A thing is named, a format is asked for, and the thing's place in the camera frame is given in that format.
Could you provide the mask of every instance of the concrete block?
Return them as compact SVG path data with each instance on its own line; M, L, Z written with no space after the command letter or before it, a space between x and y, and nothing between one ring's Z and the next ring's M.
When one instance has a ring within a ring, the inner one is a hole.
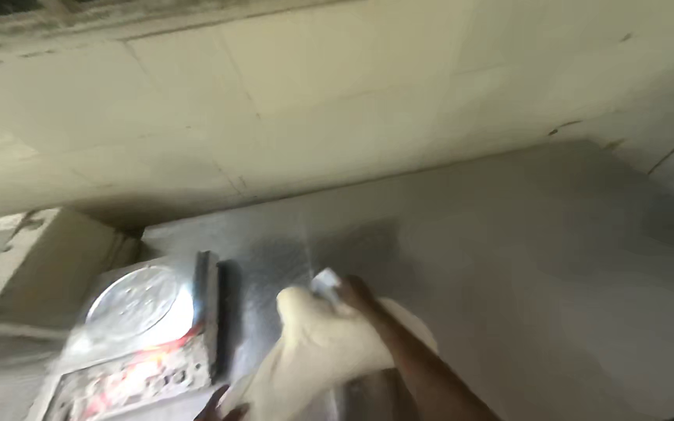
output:
M138 244L73 210L25 214L0 252L0 335L62 337L95 277L133 263Z

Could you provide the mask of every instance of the white wall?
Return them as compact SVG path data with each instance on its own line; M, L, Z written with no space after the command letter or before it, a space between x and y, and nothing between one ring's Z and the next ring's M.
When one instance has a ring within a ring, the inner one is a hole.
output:
M585 137L674 148L674 2L344 2L7 57L0 213L140 225Z

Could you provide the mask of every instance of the person's arm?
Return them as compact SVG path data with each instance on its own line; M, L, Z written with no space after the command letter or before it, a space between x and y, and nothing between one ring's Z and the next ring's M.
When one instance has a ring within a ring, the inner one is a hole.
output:
M336 290L378 332L425 421L499 420L441 358L376 301L361 278L346 276Z

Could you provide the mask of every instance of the round metal lid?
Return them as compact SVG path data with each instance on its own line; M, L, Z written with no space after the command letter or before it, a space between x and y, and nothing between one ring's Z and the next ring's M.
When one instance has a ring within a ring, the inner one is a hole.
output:
M85 320L90 335L126 340L153 327L171 309L180 280L165 266L146 266L127 273L104 291Z

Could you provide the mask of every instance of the white cloth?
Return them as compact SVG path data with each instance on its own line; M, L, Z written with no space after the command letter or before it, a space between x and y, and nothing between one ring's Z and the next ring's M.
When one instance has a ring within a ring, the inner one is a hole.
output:
M398 303L381 304L433 350L426 325ZM379 335L365 318L344 304L337 307L304 288L277 295L282 335L255 373L234 384L221 404L227 414L250 404L247 421L288 421L314 397L353 378L394 367Z

